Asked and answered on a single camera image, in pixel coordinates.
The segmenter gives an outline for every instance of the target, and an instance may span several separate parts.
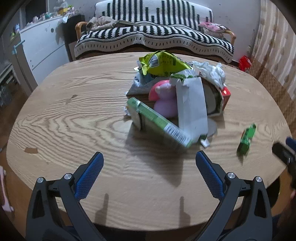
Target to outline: blue gripper pad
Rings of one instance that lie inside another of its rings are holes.
[[[224,197],[222,180],[202,152],[196,153],[195,162],[211,194],[214,198],[218,198],[221,201]]]
[[[286,145],[296,152],[296,141],[293,140],[291,137],[287,137]]]
[[[75,198],[81,200],[87,197],[91,187],[104,165],[104,157],[99,153],[87,167],[76,183]]]

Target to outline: small green package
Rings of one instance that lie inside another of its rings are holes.
[[[143,75],[147,73],[169,77],[173,73],[178,73],[191,67],[167,51],[156,51],[140,57]]]
[[[143,102],[132,97],[127,104],[131,118],[139,130],[157,135],[157,139],[161,137],[172,148],[181,146],[188,149],[192,145],[192,140],[184,131]]]
[[[245,129],[239,146],[237,148],[237,152],[240,155],[246,155],[249,148],[250,148],[250,144],[251,144],[251,140],[253,139],[254,135],[255,135],[255,131],[256,131],[256,125],[253,123],[249,128]]]

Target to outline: green snack bag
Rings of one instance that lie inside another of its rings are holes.
[[[191,69],[188,64],[181,61],[173,54],[163,50],[140,57],[139,61],[142,64],[143,75],[149,73],[169,77],[171,74],[178,73],[184,69]]]

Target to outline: barcode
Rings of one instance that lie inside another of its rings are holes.
[[[159,66],[158,58],[156,55],[153,55],[152,58],[149,60],[149,67],[153,68],[153,67],[157,67],[157,66]]]
[[[185,147],[190,142],[190,138],[172,123],[168,123],[163,130]]]

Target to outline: wooden table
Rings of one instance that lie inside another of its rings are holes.
[[[81,200],[91,221],[137,230],[199,224],[218,204],[195,165],[195,154],[202,148],[193,145],[187,153],[176,155],[124,117],[133,68],[145,54],[97,56],[53,71],[20,111],[10,134],[7,160],[32,189],[38,177],[59,179],[100,151],[104,168],[88,197]],[[268,186],[285,169],[272,155],[272,144],[284,142],[290,130],[273,98],[255,78],[229,66],[224,71],[231,97],[224,114],[215,118],[218,132],[205,152],[225,172],[250,180],[259,175]],[[236,149],[241,134],[253,122],[257,130],[250,152],[240,160]],[[26,153],[26,148],[37,148],[38,153]]]

